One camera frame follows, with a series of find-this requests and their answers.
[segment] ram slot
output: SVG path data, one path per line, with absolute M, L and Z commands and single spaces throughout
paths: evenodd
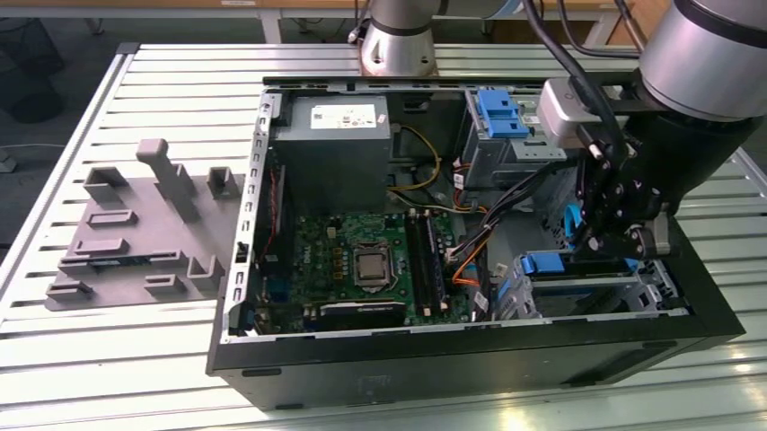
M 443 263 L 428 215 L 407 215 L 406 235 L 416 313 L 428 317 L 447 309 Z

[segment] cpu socket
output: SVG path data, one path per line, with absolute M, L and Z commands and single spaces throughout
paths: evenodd
M 362 243 L 354 251 L 355 286 L 375 294 L 391 284 L 390 248 L 386 242 Z

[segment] power supply label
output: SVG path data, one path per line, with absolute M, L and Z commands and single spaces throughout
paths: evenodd
M 376 128 L 375 105 L 316 105 L 311 128 Z

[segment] floor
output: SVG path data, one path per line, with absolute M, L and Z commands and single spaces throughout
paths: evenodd
M 54 168 L 60 148 L 66 145 L 80 120 L 82 113 L 107 67 L 118 45 L 124 41 L 144 43 L 263 43 L 260 23 L 238 19 L 199 20 L 108 20 L 106 32 L 92 36 L 82 20 L 44 20 L 46 27 L 67 68 L 54 78 L 58 92 L 66 99 L 64 112 L 50 121 L 22 125 L 0 111 L 0 149 L 18 160 L 13 173 L 0 173 L 0 261 L 8 244 L 13 241 L 27 213 L 35 203 L 43 184 Z M 342 43 L 352 27 L 351 20 L 323 20 L 304 24 L 284 20 L 282 23 L 286 43 Z M 478 22 L 438 22 L 435 40 L 440 43 L 488 43 L 479 31 Z M 758 164 L 767 168 L 767 148 L 756 145 L 767 140 L 767 127 L 746 147 Z

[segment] open computer tower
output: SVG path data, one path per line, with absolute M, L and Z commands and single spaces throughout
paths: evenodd
M 676 222 L 674 257 L 572 260 L 542 84 L 266 80 L 207 364 L 260 409 L 614 383 L 743 333 Z M 552 165 L 456 277 L 482 210 Z

